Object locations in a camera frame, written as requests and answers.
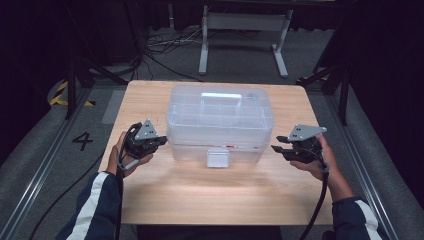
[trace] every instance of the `sleeve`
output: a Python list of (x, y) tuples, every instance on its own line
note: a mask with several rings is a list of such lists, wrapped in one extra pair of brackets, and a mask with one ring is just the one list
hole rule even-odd
[(389, 239), (368, 203), (360, 197), (333, 203), (333, 226), (337, 240)]
[(114, 239), (121, 197), (113, 174), (94, 174), (77, 199), (77, 209), (56, 239)]

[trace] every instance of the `gray floor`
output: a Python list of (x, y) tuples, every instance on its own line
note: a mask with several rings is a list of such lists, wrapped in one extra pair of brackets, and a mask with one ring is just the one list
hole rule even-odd
[[(171, 32), (171, 30), (164, 29), (160, 33), (164, 32)], [(312, 75), (312, 69), (331, 35), (331, 31), (290, 31), (283, 47), (283, 57), (289, 72), (287, 79), (279, 76), (270, 51), (273, 39), (278, 39), (274, 33), (261, 32), (257, 36), (252, 35), (254, 37), (245, 37), (231, 32), (215, 34), (209, 40), (209, 63), (205, 76), (197, 74), (200, 44), (196, 42), (179, 47), (171, 53), (155, 55), (155, 59), (174, 71), (207, 82), (292, 85), (299, 77)], [(153, 80), (195, 81), (176, 75), (149, 58), (145, 58), (145, 61), (148, 65), (143, 63), (138, 69), (138, 77), (134, 74), (134, 78), (151, 79), (153, 77)], [(127, 74), (123, 77), (129, 79), (130, 76), (131, 74)], [(57, 85), (52, 86), (52, 91), (49, 96), (46, 96), (46, 100), (50, 100), (56, 89)], [(103, 153), (123, 91), (125, 86), (118, 86), (107, 79), (97, 80), (86, 99), (96, 101), (94, 107), (81, 107), (75, 119), (64, 121), (66, 107), (52, 106), (51, 111), (17, 146), (0, 169), (2, 183), (0, 226), (2, 231), (6, 229), (10, 233), (7, 236), (5, 231), (2, 232), (0, 239), (28, 239), (35, 224), (54, 199), (76, 181)], [(424, 239), (423, 210), (397, 173), (353, 91), (350, 91), (348, 103), (348, 127), (341, 127), (333, 114), (332, 104), (337, 102), (337, 94), (324, 97), (320, 92), (308, 90), (308, 97), (319, 124), (328, 128), (326, 136), (352, 188), (358, 195), (371, 200), (371, 205), (379, 216), (383, 219), (387, 216), (388, 221), (384, 223), (391, 232), (392, 238)], [(57, 140), (55, 138), (63, 126), (68, 127), (69, 131), (59, 144), (57, 157), (53, 159), (52, 168), (46, 174), (45, 181), (34, 190), (34, 201), (28, 202), (27, 211), (21, 212), (22, 216), (18, 218), (18, 221), (8, 222), (13, 212), (19, 210), (16, 206), (24, 196), (38, 167), (43, 165), (46, 154), (51, 152), (50, 146)], [(84, 151), (81, 151), (81, 144), (73, 143), (72, 140), (84, 132), (90, 133), (93, 143), (88, 143)], [(352, 140), (353, 148), (347, 144), (346, 139)], [(358, 172), (358, 164), (355, 162), (358, 156), (355, 156), (355, 152), (359, 153), (366, 172)], [(88, 176), (97, 170), (97, 166), (98, 164)], [(40, 225), (34, 239), (54, 238), (73, 213), (76, 196), (84, 187), (88, 176), (57, 203)], [(364, 181), (367, 176), (371, 179), (371, 188), (369, 183)], [(284, 240), (298, 239), (303, 229), (304, 226), (283, 226), (281, 233)], [(331, 226), (314, 226), (308, 239), (320, 239), (322, 232), (328, 229), (331, 229)], [(134, 228), (124, 225), (121, 239), (136, 239)]]

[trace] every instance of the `white stripe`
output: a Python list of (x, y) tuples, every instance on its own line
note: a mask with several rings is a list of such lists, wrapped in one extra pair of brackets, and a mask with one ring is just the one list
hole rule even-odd
[(368, 235), (371, 240), (381, 240), (380, 235), (378, 235), (377, 227), (378, 227), (378, 220), (375, 217), (374, 213), (371, 211), (370, 206), (368, 204), (364, 203), (362, 200), (356, 200), (356, 204), (359, 205), (362, 212), (365, 216), (365, 228), (367, 229)]
[(90, 197), (87, 199), (84, 206), (82, 206), (81, 211), (76, 219), (75, 226), (72, 229), (72, 233), (67, 239), (81, 240), (86, 237), (91, 220), (94, 216), (94, 212), (96, 211), (97, 203), (99, 202), (100, 192), (102, 190), (104, 180), (107, 176), (107, 173), (101, 172), (94, 179), (93, 186), (91, 187)]

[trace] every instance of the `clear plastic box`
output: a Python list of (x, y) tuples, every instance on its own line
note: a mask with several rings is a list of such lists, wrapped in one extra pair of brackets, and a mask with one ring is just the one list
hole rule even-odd
[(178, 85), (167, 114), (167, 137), (176, 160), (256, 163), (267, 148), (274, 117), (259, 88)]

